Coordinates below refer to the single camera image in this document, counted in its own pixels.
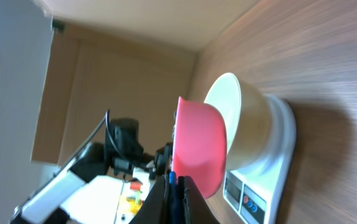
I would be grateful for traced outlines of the pink scoop with blue handle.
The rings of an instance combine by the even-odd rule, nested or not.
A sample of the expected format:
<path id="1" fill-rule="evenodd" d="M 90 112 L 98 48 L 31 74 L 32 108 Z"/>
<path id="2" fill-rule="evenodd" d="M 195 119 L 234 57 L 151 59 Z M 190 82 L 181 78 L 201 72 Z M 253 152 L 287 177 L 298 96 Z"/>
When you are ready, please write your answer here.
<path id="1" fill-rule="evenodd" d="M 172 171 L 177 177 L 182 209 L 183 177 L 193 179 L 206 201 L 222 184 L 226 152 L 226 127 L 220 112 L 207 103 L 180 97 L 174 125 Z"/>

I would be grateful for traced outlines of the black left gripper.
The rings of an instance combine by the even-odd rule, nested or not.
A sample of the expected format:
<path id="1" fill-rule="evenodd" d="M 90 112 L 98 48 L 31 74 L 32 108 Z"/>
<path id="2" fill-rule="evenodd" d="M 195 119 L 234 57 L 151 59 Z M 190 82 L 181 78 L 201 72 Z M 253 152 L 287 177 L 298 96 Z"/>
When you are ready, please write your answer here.
<path id="1" fill-rule="evenodd" d="M 173 154 L 173 143 L 168 142 L 166 145 L 157 150 L 154 158 L 148 163 L 149 179 L 155 180 L 157 177 L 168 174 L 171 170 Z"/>

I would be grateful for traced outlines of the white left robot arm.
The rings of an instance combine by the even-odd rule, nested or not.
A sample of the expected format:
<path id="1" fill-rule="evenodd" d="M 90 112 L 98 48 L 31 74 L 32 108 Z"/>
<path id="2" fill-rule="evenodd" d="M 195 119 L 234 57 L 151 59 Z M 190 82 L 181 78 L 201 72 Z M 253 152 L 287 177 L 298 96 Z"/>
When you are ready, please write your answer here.
<path id="1" fill-rule="evenodd" d="M 70 216 L 61 205 L 81 187 L 109 169 L 115 175 L 131 175 L 132 181 L 139 171 L 155 180 L 166 173 L 172 151 L 168 142 L 154 155 L 145 153 L 138 142 L 138 121 L 106 114 L 60 170 L 15 208 L 10 222 L 67 223 Z"/>

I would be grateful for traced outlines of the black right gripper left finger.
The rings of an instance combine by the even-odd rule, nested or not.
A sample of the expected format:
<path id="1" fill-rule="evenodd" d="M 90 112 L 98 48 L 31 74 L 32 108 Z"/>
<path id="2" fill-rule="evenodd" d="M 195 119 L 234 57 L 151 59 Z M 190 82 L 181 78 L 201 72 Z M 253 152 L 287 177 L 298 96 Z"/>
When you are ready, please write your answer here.
<path id="1" fill-rule="evenodd" d="M 158 177 L 153 188 L 130 224 L 166 224 L 168 180 L 165 175 Z"/>

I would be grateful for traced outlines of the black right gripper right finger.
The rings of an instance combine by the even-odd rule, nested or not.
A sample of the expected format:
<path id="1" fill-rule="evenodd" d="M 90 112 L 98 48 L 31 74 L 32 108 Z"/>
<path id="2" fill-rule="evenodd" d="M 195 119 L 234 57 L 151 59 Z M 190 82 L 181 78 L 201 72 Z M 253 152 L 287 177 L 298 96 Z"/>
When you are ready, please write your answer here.
<path id="1" fill-rule="evenodd" d="M 219 224 L 190 176 L 183 177 L 183 221 L 185 224 Z"/>

